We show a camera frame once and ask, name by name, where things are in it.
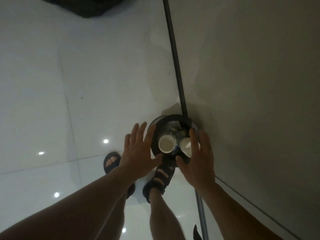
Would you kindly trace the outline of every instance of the right hand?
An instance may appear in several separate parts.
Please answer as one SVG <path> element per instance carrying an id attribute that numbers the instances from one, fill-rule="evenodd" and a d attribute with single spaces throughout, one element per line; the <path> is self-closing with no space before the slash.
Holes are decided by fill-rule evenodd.
<path id="1" fill-rule="evenodd" d="M 177 165 L 188 181 L 197 191 L 201 192 L 214 184 L 214 155 L 209 136 L 200 130 L 200 149 L 197 135 L 193 129 L 189 131 L 192 156 L 189 164 L 185 164 L 180 156 L 176 156 Z"/>

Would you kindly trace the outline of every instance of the tile grout line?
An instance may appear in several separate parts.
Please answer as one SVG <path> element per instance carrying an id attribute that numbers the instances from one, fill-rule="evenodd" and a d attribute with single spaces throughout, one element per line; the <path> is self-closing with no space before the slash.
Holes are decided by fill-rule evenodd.
<path id="1" fill-rule="evenodd" d="M 82 184 L 80 166 L 79 166 L 79 161 L 78 161 L 78 152 L 77 152 L 76 143 L 75 143 L 75 135 L 74 135 L 74 132 L 73 132 L 73 126 L 72 126 L 72 121 L 71 121 L 69 100 L 68 100 L 67 93 L 66 93 L 65 83 L 63 82 L 65 77 L 64 77 L 64 71 L 63 71 L 63 66 L 62 66 L 61 54 L 60 54 L 59 47 L 58 47 L 57 27 L 56 27 L 56 22 L 55 22 L 56 20 L 54 18 L 55 17 L 54 13 L 52 14 L 52 16 L 53 16 L 52 17 L 52 19 L 53 19 L 53 29 L 54 29 L 54 34 L 55 34 L 54 36 L 55 36 L 56 48 L 57 48 L 57 54 L 58 54 L 58 68 L 60 70 L 62 88 L 63 88 L 63 93 L 64 93 L 64 97 L 65 97 L 65 101 L 66 101 L 66 109 L 67 109 L 67 112 L 68 112 L 68 119 L 69 119 L 69 123 L 70 123 L 70 127 L 71 127 L 72 142 L 73 142 L 74 151 L 75 151 L 75 157 L 76 157 L 77 166 L 78 166 L 78 175 L 79 175 L 80 185 L 82 187 L 83 184 Z"/>
<path id="2" fill-rule="evenodd" d="M 90 156 L 90 157 L 84 157 L 84 158 L 74 159 L 74 160 L 70 160 L 70 161 L 55 162 L 55 163 L 48 164 L 48 165 L 43 165 L 43 166 L 37 166 L 37 167 L 32 167 L 32 168 L 25 168 L 25 169 L 20 169 L 20 170 L 16 170 L 16 171 L 10 171 L 10 172 L 3 172 L 3 173 L 0 173 L 0 175 L 8 174 L 8 173 L 18 173 L 18 172 L 21 172 L 21 171 L 26 171 L 26 170 L 36 169 L 36 168 L 46 168 L 46 167 L 51 167 L 51 166 L 55 166 L 55 165 L 59 165 L 59 164 L 65 164 L 65 163 L 75 162 L 75 161 L 79 161 L 79 160 L 83 160 L 83 159 L 88 159 L 88 158 L 93 158 L 93 157 L 101 157 L 101 156 L 105 156 L 105 155 L 107 155 L 107 154 Z"/>
<path id="3" fill-rule="evenodd" d="M 292 231 L 290 231 L 288 228 L 286 228 L 284 225 L 282 225 L 280 222 L 278 222 L 276 219 L 274 219 L 272 216 L 267 214 L 264 210 L 260 209 L 258 206 L 256 206 L 254 203 L 252 203 L 250 200 L 248 200 L 246 197 L 242 196 L 238 191 L 236 191 L 234 188 L 229 186 L 225 181 L 220 179 L 219 177 L 216 176 L 216 178 L 223 183 L 225 186 L 227 186 L 229 189 L 231 189 L 234 193 L 239 195 L 241 198 L 243 198 L 246 202 L 248 202 L 250 205 L 252 205 L 254 208 L 256 208 L 258 211 L 260 211 L 262 214 L 264 214 L 266 217 L 270 218 L 276 225 L 281 227 L 282 229 L 286 230 L 289 234 L 291 234 L 293 237 L 295 237 L 298 240 L 302 240 L 300 237 L 298 237 L 296 234 L 294 234 Z"/>

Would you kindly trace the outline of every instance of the sandal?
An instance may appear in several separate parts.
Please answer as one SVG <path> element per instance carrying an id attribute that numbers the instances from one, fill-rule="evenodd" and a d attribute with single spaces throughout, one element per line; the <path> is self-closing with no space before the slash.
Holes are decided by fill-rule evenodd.
<path id="1" fill-rule="evenodd" d="M 111 162 L 110 165 L 107 166 L 107 162 L 108 162 L 109 159 L 110 159 L 112 162 Z M 120 154 L 117 153 L 117 152 L 110 152 L 108 155 L 106 155 L 106 157 L 105 157 L 105 159 L 104 159 L 104 161 L 103 161 L 103 169 L 104 169 L 105 173 L 108 174 L 108 173 L 110 173 L 114 168 L 116 168 L 117 166 L 119 166 L 120 160 L 121 160 L 121 156 L 120 156 Z M 136 189 L 136 186 L 135 186 L 135 184 L 133 183 L 133 184 L 129 187 L 129 189 L 128 189 L 128 196 L 127 196 L 127 198 L 129 198 L 131 195 L 134 194 L 135 189 Z"/>
<path id="2" fill-rule="evenodd" d="M 166 177 L 161 171 L 159 172 L 159 169 L 165 172 L 168 175 L 168 177 Z M 165 193 L 165 189 L 169 185 L 170 180 L 174 175 L 174 171 L 175 171 L 174 167 L 173 168 L 168 167 L 163 164 L 157 167 L 157 170 L 153 178 L 146 183 L 146 185 L 143 187 L 143 190 L 142 190 L 142 194 L 146 198 L 146 201 L 148 203 L 150 203 L 149 194 L 152 188 L 158 189 L 162 193 L 162 195 Z M 159 179 L 160 181 L 163 182 L 164 185 L 162 185 L 162 183 L 160 183 L 159 181 L 156 181 L 155 179 Z"/>

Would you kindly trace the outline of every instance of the paper cup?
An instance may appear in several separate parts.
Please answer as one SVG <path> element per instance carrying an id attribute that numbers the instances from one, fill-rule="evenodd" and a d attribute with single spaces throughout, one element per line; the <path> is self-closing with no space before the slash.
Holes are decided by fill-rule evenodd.
<path id="1" fill-rule="evenodd" d="M 158 146 L 163 153 L 170 153 L 176 147 L 176 140 L 170 135 L 164 135 L 160 137 Z"/>

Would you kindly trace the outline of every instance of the glossy floor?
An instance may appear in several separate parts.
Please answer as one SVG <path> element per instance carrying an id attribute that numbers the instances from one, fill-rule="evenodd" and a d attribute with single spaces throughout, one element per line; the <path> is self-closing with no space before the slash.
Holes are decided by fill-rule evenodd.
<path id="1" fill-rule="evenodd" d="M 103 176 L 134 123 L 181 108 L 162 0 L 126 0 L 93 19 L 0 0 L 0 17 L 2 231 Z M 145 181 L 122 239 L 151 239 Z M 164 198 L 192 239 L 196 198 L 179 171 Z"/>

